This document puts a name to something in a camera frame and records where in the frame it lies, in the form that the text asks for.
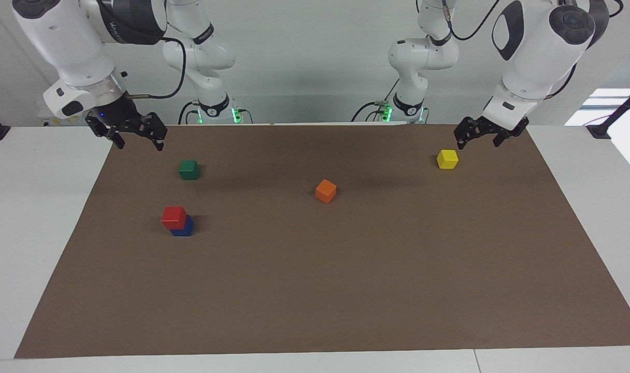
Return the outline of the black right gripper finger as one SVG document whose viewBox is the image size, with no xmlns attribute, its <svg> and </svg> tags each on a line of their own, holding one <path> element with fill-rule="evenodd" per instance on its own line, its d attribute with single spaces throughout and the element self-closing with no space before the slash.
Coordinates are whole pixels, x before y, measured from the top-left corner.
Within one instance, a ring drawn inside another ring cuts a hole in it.
<svg viewBox="0 0 630 373">
<path fill-rule="evenodd" d="M 96 137 L 108 139 L 118 149 L 125 147 L 125 141 L 116 128 L 106 126 L 97 116 L 87 115 L 85 122 Z"/>
<path fill-rule="evenodd" d="M 139 117 L 138 135 L 151 141 L 159 152 L 163 151 L 167 132 L 167 127 L 155 112 Z"/>
</svg>

